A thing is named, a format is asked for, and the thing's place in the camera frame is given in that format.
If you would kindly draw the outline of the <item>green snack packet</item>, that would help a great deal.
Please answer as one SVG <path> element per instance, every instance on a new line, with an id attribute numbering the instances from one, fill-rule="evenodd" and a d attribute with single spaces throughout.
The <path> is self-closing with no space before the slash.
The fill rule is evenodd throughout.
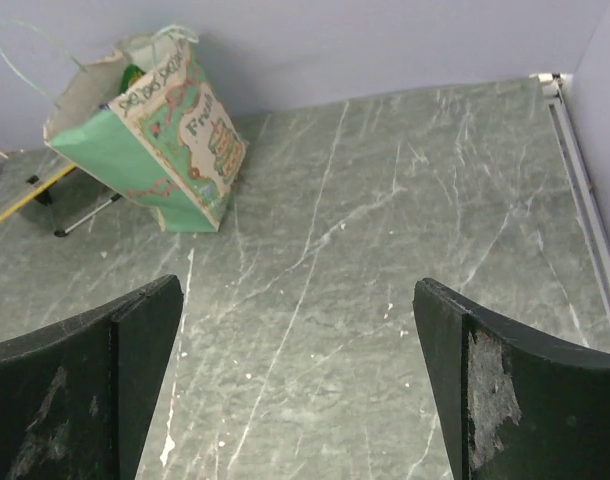
<path id="1" fill-rule="evenodd" d="M 139 66 L 129 64 L 123 72 L 119 85 L 119 94 L 122 95 L 126 93 L 129 88 L 144 75 L 145 72 Z"/>

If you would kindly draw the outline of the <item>aluminium rail at table edge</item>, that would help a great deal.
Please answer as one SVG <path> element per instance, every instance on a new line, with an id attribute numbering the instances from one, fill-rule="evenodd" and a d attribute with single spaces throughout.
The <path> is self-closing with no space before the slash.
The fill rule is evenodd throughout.
<path id="1" fill-rule="evenodd" d="M 564 78 L 560 74 L 550 73 L 537 74 L 535 77 L 543 91 L 610 324 L 610 246 L 595 198 L 594 184 L 564 98 Z"/>

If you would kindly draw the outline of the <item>green printed paper bag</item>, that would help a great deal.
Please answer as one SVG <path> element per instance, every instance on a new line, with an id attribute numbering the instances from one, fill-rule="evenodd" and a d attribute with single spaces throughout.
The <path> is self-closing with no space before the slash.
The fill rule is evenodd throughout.
<path id="1" fill-rule="evenodd" d="M 219 230 L 247 152 L 181 25 L 134 35 L 111 55 L 77 65 L 48 99 L 47 147 L 123 198 L 152 212 L 167 232 Z M 129 64 L 145 75 L 120 95 Z"/>

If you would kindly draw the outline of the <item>yellow-edged board on stand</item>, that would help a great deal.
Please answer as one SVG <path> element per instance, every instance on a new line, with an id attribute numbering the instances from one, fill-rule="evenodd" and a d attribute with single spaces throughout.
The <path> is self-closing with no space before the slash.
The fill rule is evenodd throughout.
<path id="1" fill-rule="evenodd" d="M 24 160 L 27 157 L 25 153 L 21 152 L 18 155 L 12 155 L 14 158 L 18 157 L 16 160 L 10 160 L 9 158 L 11 157 L 8 155 L 5 160 L 6 163 L 4 163 L 3 174 L 5 174 L 5 169 L 7 167 L 17 168 L 22 166 L 21 163 L 29 162 L 29 160 Z M 54 198 L 50 192 L 50 188 L 54 187 L 59 181 L 62 181 L 73 172 L 83 173 L 83 170 L 76 167 L 71 161 L 66 160 L 60 154 L 48 150 L 47 156 L 49 157 L 48 160 L 46 160 L 47 163 L 43 162 L 45 165 L 39 165 L 40 168 L 36 167 L 38 170 L 33 171 L 31 176 L 24 178 L 22 183 L 19 184 L 18 181 L 16 181 L 14 185 L 20 185 L 20 193 L 0 203 L 0 224 L 31 202 L 37 202 L 51 209 L 54 204 Z M 104 203 L 96 206 L 72 225 L 56 229 L 54 235 L 58 238 L 68 236 L 73 230 L 95 217 L 103 209 L 123 198 L 122 195 L 117 192 L 112 191 L 111 193 L 111 197 L 105 200 Z"/>

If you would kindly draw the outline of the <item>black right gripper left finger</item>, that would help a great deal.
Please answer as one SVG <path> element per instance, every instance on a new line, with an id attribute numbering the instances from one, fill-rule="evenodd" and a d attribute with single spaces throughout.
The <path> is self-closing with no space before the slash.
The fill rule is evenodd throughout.
<path id="1" fill-rule="evenodd" d="M 183 302 L 165 275 L 0 342 L 0 479 L 134 478 Z"/>

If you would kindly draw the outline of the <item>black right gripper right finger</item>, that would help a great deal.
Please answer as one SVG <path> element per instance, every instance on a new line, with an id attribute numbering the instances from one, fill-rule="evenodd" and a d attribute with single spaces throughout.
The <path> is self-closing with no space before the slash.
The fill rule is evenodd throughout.
<path id="1" fill-rule="evenodd" d="M 425 278 L 414 318 L 456 479 L 610 479 L 610 354 Z"/>

